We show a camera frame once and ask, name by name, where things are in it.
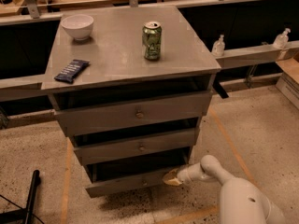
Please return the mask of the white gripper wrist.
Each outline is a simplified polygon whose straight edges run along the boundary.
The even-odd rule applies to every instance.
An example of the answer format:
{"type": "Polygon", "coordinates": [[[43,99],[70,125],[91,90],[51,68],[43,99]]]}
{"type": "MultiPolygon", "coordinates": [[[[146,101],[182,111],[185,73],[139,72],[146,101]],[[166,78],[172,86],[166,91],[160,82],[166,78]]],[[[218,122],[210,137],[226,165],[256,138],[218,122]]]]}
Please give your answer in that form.
{"type": "Polygon", "coordinates": [[[180,186],[181,184],[190,184],[195,181],[214,182],[215,178],[208,175],[200,163],[192,165],[183,165],[178,169],[173,169],[166,173],[163,182],[169,186],[180,186]]]}

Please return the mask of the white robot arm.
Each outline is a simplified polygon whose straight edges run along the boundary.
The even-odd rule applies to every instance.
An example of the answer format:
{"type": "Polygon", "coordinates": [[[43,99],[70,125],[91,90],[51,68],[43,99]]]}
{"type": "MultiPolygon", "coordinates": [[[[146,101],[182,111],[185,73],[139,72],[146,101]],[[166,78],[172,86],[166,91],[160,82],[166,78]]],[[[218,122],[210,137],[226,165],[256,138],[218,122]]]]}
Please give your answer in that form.
{"type": "Polygon", "coordinates": [[[218,181],[220,192],[220,224],[287,224],[281,209],[255,185],[226,171],[212,155],[196,164],[182,165],[163,177],[170,186],[194,181],[218,181]]]}

